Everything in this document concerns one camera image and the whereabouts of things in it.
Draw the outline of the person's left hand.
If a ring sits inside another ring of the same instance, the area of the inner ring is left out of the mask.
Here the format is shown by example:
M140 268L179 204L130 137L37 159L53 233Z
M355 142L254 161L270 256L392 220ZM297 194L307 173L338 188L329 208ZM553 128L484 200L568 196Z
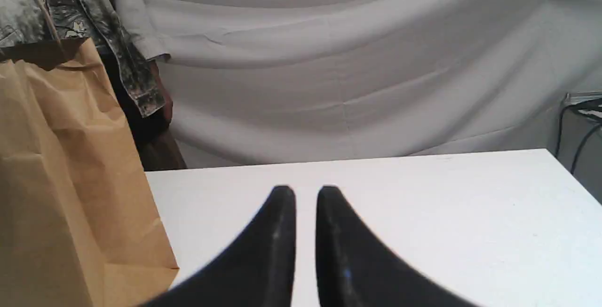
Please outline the person's left hand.
M155 61L155 60L149 61L148 65L149 65L149 69L151 70L151 72L156 80L157 87L160 90L162 97L164 98L165 105L163 106L163 113L164 113L164 117L167 121L167 124L169 125L170 123L172 123L172 119L174 117L174 101L173 101L170 93L168 92L167 88L163 84L163 80L160 75L157 61Z

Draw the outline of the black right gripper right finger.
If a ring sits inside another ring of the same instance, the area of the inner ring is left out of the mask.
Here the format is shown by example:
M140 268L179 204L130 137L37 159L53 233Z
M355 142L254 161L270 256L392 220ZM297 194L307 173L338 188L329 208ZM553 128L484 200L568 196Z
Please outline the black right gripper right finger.
M315 264L323 307L470 307L395 255L336 186L317 196Z

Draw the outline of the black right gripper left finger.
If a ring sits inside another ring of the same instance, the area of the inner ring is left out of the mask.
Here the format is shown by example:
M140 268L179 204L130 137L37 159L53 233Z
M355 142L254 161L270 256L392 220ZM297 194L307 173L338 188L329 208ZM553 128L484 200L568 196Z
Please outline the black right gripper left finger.
M295 273L296 202L276 186L219 256L147 307L288 307Z

